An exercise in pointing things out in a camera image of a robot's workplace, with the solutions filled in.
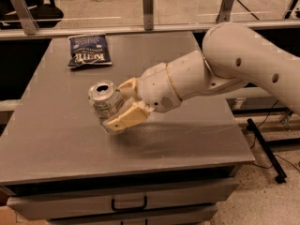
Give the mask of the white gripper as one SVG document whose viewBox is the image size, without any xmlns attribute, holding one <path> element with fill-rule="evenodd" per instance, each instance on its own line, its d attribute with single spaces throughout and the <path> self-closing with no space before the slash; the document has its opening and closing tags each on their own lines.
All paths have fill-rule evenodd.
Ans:
<svg viewBox="0 0 300 225">
<path fill-rule="evenodd" d="M 116 115 L 106 119 L 102 126 L 110 133 L 139 125 L 148 119 L 152 111 L 165 113 L 182 103 L 174 91 L 166 63 L 150 67 L 139 79 L 130 78 L 121 83 L 118 89 L 124 100 L 140 98 L 142 101 L 134 101 L 129 106 L 123 106 Z"/>
</svg>

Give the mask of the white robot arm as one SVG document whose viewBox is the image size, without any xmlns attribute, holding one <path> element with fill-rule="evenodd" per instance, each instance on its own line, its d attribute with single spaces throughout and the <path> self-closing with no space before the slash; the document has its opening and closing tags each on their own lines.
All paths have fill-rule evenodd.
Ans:
<svg viewBox="0 0 300 225">
<path fill-rule="evenodd" d="M 120 131 L 165 113 L 196 96 L 214 96 L 252 83 L 300 114 L 300 57 L 250 28 L 223 22 L 210 28 L 202 49 L 148 68 L 119 85 L 125 104 L 103 122 Z"/>
</svg>

